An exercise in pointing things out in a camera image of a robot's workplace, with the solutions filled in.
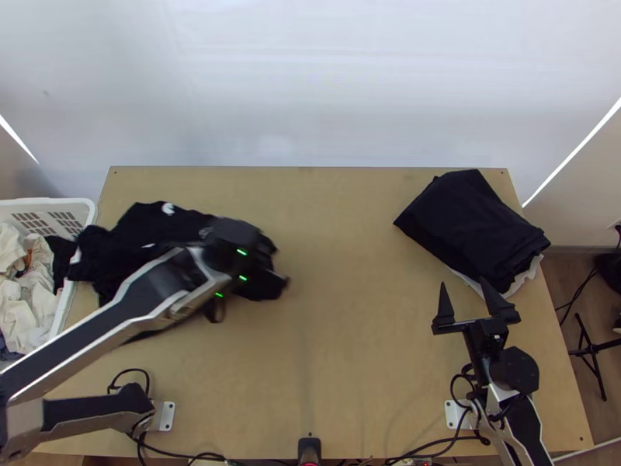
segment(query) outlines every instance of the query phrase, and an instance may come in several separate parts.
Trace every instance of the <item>laundry basket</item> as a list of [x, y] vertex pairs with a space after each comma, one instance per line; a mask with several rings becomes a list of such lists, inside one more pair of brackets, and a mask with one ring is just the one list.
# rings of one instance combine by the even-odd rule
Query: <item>laundry basket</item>
[[[12, 224], [24, 235], [38, 233], [42, 236], [56, 235], [72, 240], [86, 225], [95, 221], [96, 215], [97, 206], [89, 199], [30, 197], [0, 200], [0, 222]], [[76, 261], [78, 255], [79, 251], [71, 261]], [[50, 338], [54, 338], [62, 330], [75, 286], [75, 282], [65, 279], [50, 329]]]

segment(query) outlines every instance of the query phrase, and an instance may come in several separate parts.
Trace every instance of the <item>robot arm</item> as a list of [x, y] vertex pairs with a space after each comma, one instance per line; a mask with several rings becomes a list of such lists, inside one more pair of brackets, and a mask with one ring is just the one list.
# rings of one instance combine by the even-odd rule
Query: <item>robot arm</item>
[[114, 395], [48, 401], [43, 396], [101, 355], [139, 336], [161, 331], [198, 310], [220, 322], [226, 294], [249, 280], [266, 298], [287, 280], [271, 270], [276, 248], [256, 227], [218, 218], [200, 245], [170, 249], [129, 276], [114, 299], [0, 374], [0, 462], [26, 456], [36, 445], [114, 428], [134, 438], [158, 421], [170, 402], [153, 402], [139, 384]]
[[[533, 404], [533, 392], [539, 388], [539, 368], [521, 349], [505, 348], [508, 324], [521, 319], [515, 306], [505, 301], [485, 279], [480, 284], [490, 317], [467, 322], [455, 322], [444, 283], [440, 289], [439, 310], [432, 331], [434, 335], [462, 332], [470, 354], [470, 364], [462, 376], [472, 379], [474, 387], [467, 400], [446, 402], [447, 423], [455, 428], [462, 416], [466, 416], [462, 427], [478, 429], [490, 438], [505, 466], [552, 466], [541, 440], [541, 420]], [[473, 376], [467, 373], [470, 368], [474, 370]]]

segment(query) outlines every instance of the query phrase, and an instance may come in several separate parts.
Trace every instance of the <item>white wall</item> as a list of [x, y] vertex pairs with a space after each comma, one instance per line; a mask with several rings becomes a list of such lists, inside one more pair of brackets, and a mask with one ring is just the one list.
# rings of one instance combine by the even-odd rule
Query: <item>white wall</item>
[[41, 167], [0, 127], [0, 199], [55, 197]]
[[554, 245], [615, 246], [621, 221], [621, 112], [524, 209]]
[[0, 113], [69, 196], [109, 165], [510, 169], [621, 95], [621, 2], [0, 0]]

